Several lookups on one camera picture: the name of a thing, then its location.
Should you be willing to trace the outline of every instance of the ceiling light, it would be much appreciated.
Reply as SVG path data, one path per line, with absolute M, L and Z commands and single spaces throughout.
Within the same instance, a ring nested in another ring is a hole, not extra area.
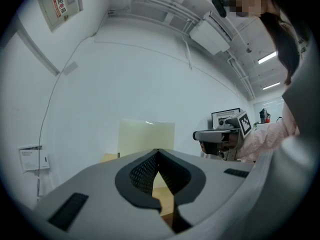
M 267 56 L 265 56 L 265 57 L 263 57 L 263 58 L 261 58 L 261 59 L 259 59 L 258 63 L 261 64 L 262 62 L 265 62 L 265 61 L 273 58 L 274 56 L 277 56 L 277 52 L 276 51 L 271 53 L 271 54 L 269 54 L 269 55 L 267 55 Z
M 269 85 L 267 87 L 264 87 L 264 88 L 262 88 L 262 90 L 265 90 L 265 89 L 268 89 L 268 88 L 271 88 L 271 87 L 274 87 L 274 86 L 277 86 L 277 85 L 280 85 L 280 82 L 277 82 L 275 84 L 272 84 L 272 85 Z

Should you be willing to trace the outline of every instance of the air conditioner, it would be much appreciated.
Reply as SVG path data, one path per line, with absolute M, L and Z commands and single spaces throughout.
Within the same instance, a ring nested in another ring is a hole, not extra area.
M 234 35 L 222 22 L 218 23 L 213 16 L 212 11 L 207 12 L 189 35 L 191 39 L 215 55 L 230 48 L 228 43 Z

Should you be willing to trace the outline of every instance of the poster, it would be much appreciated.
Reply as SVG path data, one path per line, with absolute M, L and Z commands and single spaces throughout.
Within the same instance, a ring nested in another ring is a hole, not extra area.
M 61 15 L 65 14 L 68 11 L 65 5 L 65 0 L 52 0 L 52 2 L 58 18 L 60 18 Z

